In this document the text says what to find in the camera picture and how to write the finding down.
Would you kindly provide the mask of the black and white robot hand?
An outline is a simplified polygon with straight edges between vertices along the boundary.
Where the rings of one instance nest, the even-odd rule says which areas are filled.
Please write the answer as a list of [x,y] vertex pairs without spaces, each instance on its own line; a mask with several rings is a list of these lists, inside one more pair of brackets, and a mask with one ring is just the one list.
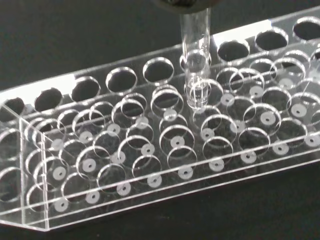
[[152,0],[159,8],[176,14],[193,14],[211,8],[220,0]]

